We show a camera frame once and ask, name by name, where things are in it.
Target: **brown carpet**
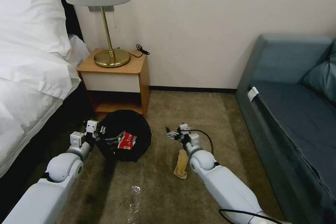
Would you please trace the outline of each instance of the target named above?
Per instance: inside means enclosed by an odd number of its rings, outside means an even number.
[[[95,148],[58,223],[226,223],[189,165],[185,181],[173,175],[181,145],[166,138],[165,126],[175,129],[181,122],[207,132],[217,161],[254,191],[266,213],[282,219],[234,95],[152,91],[147,120],[152,145],[137,163],[108,164]],[[204,136],[201,141],[210,150]],[[135,185],[141,188],[137,198]]]

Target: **white duvet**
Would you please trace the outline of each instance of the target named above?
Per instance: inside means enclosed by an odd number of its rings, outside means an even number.
[[[78,37],[70,41],[69,62],[35,51],[0,55],[0,177],[78,86],[76,67],[89,52]]]

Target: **dark headboard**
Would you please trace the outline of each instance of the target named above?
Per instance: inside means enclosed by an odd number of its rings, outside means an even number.
[[[67,3],[65,0],[62,0],[62,4],[65,11],[66,16],[66,30],[68,34],[75,34],[77,35],[81,40],[83,40],[83,35],[81,28],[79,27],[78,18],[75,12],[75,8],[73,5]]]

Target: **red snack wrapper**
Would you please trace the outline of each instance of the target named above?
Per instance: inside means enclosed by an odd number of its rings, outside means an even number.
[[[124,131],[122,134],[122,138],[119,141],[118,149],[131,150],[135,145],[136,138],[137,138],[136,136]]]

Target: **sofa seat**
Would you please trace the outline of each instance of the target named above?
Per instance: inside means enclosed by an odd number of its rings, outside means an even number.
[[[300,84],[254,81],[251,85],[258,89],[261,103],[335,203],[336,107]]]

